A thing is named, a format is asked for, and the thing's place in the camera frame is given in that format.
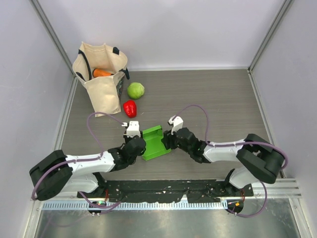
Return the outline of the green paper box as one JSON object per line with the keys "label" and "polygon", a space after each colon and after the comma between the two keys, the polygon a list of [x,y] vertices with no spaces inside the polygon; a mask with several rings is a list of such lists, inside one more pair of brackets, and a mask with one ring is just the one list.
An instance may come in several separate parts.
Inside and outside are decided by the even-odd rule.
{"label": "green paper box", "polygon": [[162,143],[163,130],[161,125],[157,125],[143,130],[143,139],[146,142],[146,150],[142,155],[145,161],[168,154],[171,149],[166,149]]}

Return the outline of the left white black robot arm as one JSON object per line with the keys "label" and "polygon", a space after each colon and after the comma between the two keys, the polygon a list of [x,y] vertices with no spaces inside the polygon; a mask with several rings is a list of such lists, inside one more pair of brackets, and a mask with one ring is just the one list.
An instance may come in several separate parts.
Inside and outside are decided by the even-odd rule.
{"label": "left white black robot arm", "polygon": [[102,197],[106,186],[98,181],[95,173],[123,170],[134,164],[145,150],[146,142],[139,136],[95,155],[71,156],[55,150],[30,169],[34,185],[31,198],[45,201],[62,191],[80,191],[95,198]]}

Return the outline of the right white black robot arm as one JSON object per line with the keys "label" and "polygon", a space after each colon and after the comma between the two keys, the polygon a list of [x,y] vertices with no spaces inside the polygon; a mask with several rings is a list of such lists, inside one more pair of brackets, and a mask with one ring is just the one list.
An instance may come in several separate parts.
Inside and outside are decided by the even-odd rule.
{"label": "right white black robot arm", "polygon": [[235,142],[214,143],[199,140],[184,127],[165,131],[161,141],[166,149],[179,148],[200,164],[239,161],[242,167],[228,173],[218,194],[234,196],[257,181],[274,184],[279,172],[288,164],[284,152],[256,134],[248,134],[245,139]]}

